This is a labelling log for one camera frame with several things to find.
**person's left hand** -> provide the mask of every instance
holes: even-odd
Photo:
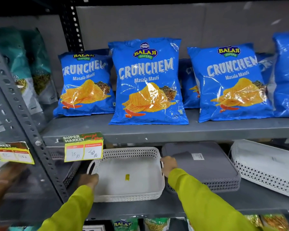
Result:
[[[83,186],[83,185],[87,185],[88,187],[90,187],[94,191],[98,182],[99,182],[99,175],[97,173],[93,174],[93,175],[82,174],[80,176],[80,179],[78,182],[78,187]]]
[[[0,181],[10,186],[26,168],[24,163],[8,162],[0,168]]]

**gray plastic tray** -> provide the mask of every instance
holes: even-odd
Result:
[[[179,168],[214,193],[237,191],[240,187],[240,173],[215,142],[167,143],[162,155],[174,157]],[[175,193],[168,182],[166,189]]]

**yellow-green sleeve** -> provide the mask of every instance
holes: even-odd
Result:
[[[38,231],[82,231],[93,200],[92,189],[80,186],[52,217],[43,222]]]
[[[260,230],[230,204],[184,170],[173,169],[169,185],[177,192],[194,230],[253,231]]]

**blue chip bag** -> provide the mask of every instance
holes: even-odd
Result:
[[[108,43],[118,75],[109,124],[188,124],[178,80],[180,43],[171,38]]]
[[[274,54],[256,53],[264,85],[268,85],[273,70]]]
[[[110,84],[111,56],[64,53],[59,56],[64,86],[54,116],[114,113],[115,96]]]
[[[199,108],[200,93],[190,59],[179,60],[179,79],[181,80],[183,105],[185,109]]]
[[[187,51],[200,88],[199,122],[273,116],[252,44]]]
[[[268,95],[274,106],[274,116],[289,117],[289,33],[273,36],[277,59],[268,85]]]

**tray label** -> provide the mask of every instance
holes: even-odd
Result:
[[[34,164],[34,160],[25,141],[0,143],[0,160]]]
[[[201,153],[192,153],[192,157],[194,160],[204,160],[204,157]]]
[[[62,137],[64,162],[103,158],[104,138],[101,132]]]

